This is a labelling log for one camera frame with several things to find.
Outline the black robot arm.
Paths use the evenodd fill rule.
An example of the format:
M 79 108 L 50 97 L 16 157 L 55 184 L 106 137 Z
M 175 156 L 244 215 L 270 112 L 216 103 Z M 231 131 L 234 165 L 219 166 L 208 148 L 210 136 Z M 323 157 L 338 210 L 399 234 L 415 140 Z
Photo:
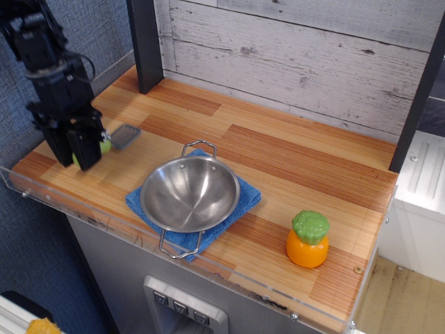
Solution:
M 83 62 L 86 57 L 66 48 L 67 38 L 46 1 L 2 1 L 1 33 L 38 96 L 27 109 L 57 160 L 81 170 L 102 157 L 110 143 Z

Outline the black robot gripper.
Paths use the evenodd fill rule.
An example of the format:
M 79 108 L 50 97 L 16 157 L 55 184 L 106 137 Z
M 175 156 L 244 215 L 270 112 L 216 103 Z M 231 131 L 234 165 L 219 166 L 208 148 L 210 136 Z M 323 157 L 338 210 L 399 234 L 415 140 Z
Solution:
M 67 167 L 72 153 L 81 170 L 93 167 L 102 157 L 100 142 L 110 136 L 104 129 L 102 114 L 92 107 L 93 91 L 82 64 L 56 64 L 26 71 L 38 96 L 26 108 L 43 134 L 57 160 Z

